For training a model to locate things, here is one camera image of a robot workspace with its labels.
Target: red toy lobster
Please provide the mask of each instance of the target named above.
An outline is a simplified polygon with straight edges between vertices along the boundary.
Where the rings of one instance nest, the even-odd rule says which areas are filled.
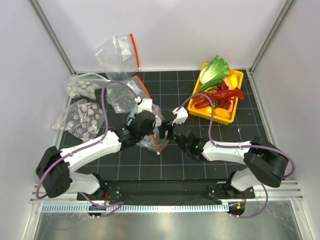
[[[243,92],[239,88],[236,88],[235,90],[228,90],[228,87],[226,87],[226,90],[224,89],[225,89],[224,87],[222,88],[222,90],[215,87],[210,90],[216,90],[216,93],[210,93],[210,92],[204,92],[204,91],[202,91],[201,93],[207,95],[212,100],[213,103],[217,101],[221,102],[220,105],[216,106],[215,108],[220,108],[222,105],[225,104],[225,102],[228,103],[228,105],[226,106],[226,109],[229,108],[231,105],[230,98],[235,96],[239,97],[240,100],[245,99]],[[196,109],[202,109],[210,106],[210,102],[208,100],[203,101],[204,99],[205,99],[204,96],[194,97],[194,101],[198,102],[194,105],[194,107]]]

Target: white wall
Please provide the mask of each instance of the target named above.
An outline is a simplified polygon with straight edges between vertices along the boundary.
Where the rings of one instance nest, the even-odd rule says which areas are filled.
[[[27,0],[0,1],[0,239],[21,239],[70,74]]]
[[[296,1],[254,73],[278,146],[320,223],[320,2]]]
[[[103,72],[95,49],[133,33],[141,70],[200,69],[216,54],[251,67],[285,0],[39,0],[77,72]]]

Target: black work surface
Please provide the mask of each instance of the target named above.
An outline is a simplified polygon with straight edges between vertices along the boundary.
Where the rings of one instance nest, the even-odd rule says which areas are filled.
[[[232,124],[222,125],[216,122],[212,126],[212,138],[223,142],[250,141],[255,136],[266,137],[265,129],[257,108],[246,71],[241,90],[244,100],[239,100],[236,118]],[[174,108],[183,103],[193,92],[200,71],[157,71],[139,72],[153,102],[160,106],[164,117]],[[101,91],[97,90],[96,100],[87,99],[101,106]],[[114,127],[126,120],[127,114],[117,114],[107,106],[109,127]],[[186,125],[199,137],[208,138],[209,120],[189,115]],[[105,127],[100,129],[102,135]],[[81,144],[82,141],[69,132],[64,132],[60,149]],[[213,162],[197,162],[184,154],[172,141],[160,155],[138,146],[121,152],[109,154],[81,167],[78,172],[83,174],[98,173],[105,181],[127,180],[193,180],[193,179],[227,179],[229,174],[242,170],[246,166],[223,160]]]

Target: black mounting plate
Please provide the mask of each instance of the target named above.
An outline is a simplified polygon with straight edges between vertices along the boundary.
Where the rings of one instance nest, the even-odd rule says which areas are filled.
[[[191,206],[219,204],[218,200],[231,199],[226,191],[221,190],[225,186],[225,181],[225,179],[133,180],[106,181],[106,183],[110,203],[124,201],[125,205]],[[253,188],[248,188],[245,195],[247,199],[254,199]],[[80,194],[77,199],[84,200]]]

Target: green lettuce leaf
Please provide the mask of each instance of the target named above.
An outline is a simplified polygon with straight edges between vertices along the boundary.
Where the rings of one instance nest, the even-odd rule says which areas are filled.
[[[200,72],[200,82],[205,84],[214,79],[224,79],[230,74],[228,63],[216,55],[215,58]]]

